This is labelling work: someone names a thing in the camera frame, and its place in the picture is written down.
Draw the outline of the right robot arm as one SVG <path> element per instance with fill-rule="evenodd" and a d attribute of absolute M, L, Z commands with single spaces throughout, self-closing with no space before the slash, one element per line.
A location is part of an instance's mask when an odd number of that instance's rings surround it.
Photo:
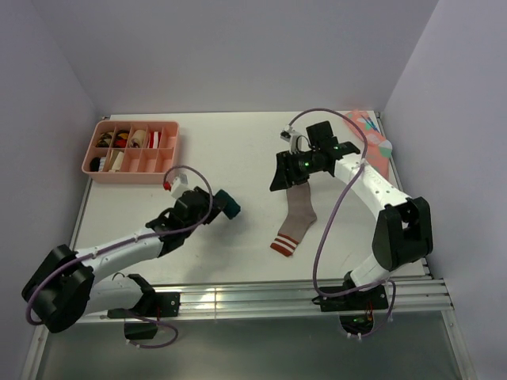
<path fill-rule="evenodd" d="M 329 173 L 346 184 L 375 216 L 372 251 L 358 267 L 346 274 L 339 291 L 317 290 L 321 298 L 344 299 L 347 306 L 361 308 L 370 290 L 401 267 L 433 251 L 429 203 L 411 198 L 391 185 L 369 165 L 352 142 L 339 142 L 330 122 L 307 128 L 308 150 L 301 150 L 302 134 L 287 126 L 280 137 L 290 147 L 276 155 L 276 172 L 270 191 L 285 191 L 288 213 L 271 249 L 291 256 L 316 220 L 311 202 L 310 176 Z"/>

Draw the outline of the taupe sock red striped cuff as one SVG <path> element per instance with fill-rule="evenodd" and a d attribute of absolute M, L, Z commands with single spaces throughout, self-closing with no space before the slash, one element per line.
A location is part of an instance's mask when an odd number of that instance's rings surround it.
<path fill-rule="evenodd" d="M 270 249 L 284 257 L 291 257 L 308 229 L 316 222 L 317 215 L 311 202 L 311 187 L 308 183 L 291 187 L 286 191 L 288 213 Z"/>

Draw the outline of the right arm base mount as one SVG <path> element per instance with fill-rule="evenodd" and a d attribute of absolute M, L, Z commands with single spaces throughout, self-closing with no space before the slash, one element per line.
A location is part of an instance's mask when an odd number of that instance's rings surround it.
<path fill-rule="evenodd" d="M 323 313 L 355 312 L 355 314 L 340 317 L 341 327 L 354 335 L 367 334 L 374 329 L 374 312 L 388 310 L 389 303 L 383 285 L 378 285 L 365 291 L 356 291 L 340 297 L 327 298 L 317 295 L 312 303 Z"/>

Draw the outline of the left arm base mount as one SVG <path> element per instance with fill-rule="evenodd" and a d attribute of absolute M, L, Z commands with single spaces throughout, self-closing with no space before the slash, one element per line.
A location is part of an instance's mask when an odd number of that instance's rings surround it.
<path fill-rule="evenodd" d="M 164 321 L 166 317 L 177 317 L 181 294 L 179 292 L 155 292 L 144 295 L 131 309 L 113 309 L 107 312 L 109 319 L 135 319 L 124 323 L 124 337 L 127 342 L 144 349 L 164 348 L 173 344 L 179 335 L 177 328 Z M 173 336 L 165 343 L 147 344 L 158 333 L 170 330 Z"/>

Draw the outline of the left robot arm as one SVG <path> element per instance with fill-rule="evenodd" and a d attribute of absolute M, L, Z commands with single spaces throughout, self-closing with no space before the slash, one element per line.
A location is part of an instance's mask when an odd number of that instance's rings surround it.
<path fill-rule="evenodd" d="M 195 187 L 183 191 L 172 207 L 127 237 L 88 249 L 54 248 L 21 292 L 27 302 L 27 322 L 60 333 L 81 317 L 99 311 L 121 317 L 154 315 L 161 303 L 141 275 L 110 277 L 179 249 L 199 225 L 211 223 L 219 214 L 233 219 L 240 210 L 224 190 L 211 195 Z"/>

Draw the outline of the dark green patterned sock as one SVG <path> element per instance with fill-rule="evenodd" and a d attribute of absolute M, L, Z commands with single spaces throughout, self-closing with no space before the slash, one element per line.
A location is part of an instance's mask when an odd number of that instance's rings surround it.
<path fill-rule="evenodd" d="M 234 219 L 241 212 L 241 206 L 223 189 L 220 189 L 215 194 L 215 200 L 219 203 L 219 209 L 230 220 Z"/>

